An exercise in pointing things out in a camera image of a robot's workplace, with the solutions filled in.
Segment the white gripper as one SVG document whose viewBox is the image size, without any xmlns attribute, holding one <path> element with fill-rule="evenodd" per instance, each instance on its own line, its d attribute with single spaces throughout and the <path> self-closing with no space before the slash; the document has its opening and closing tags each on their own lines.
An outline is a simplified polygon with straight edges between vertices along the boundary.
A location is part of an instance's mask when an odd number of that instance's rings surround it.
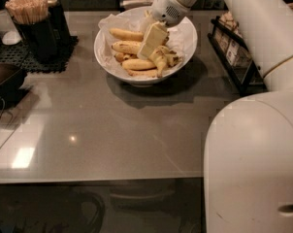
<svg viewBox="0 0 293 233">
<path fill-rule="evenodd" d="M 137 56 L 140 59 L 148 59 L 153 51 L 167 40 L 169 32 L 166 25 L 178 25 L 188 11 L 186 0 L 153 0 L 151 9 L 144 11 L 140 23 L 140 31 L 145 35 Z"/>
</svg>

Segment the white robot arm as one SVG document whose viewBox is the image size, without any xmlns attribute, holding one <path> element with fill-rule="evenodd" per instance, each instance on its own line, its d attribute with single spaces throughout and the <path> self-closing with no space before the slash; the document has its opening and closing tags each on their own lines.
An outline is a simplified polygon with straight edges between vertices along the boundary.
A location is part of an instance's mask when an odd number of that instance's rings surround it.
<svg viewBox="0 0 293 233">
<path fill-rule="evenodd" d="M 224 0 L 266 92 L 212 121 L 204 149 L 207 233 L 293 233 L 293 11 L 283 0 Z M 196 0 L 154 0 L 175 26 Z"/>
</svg>

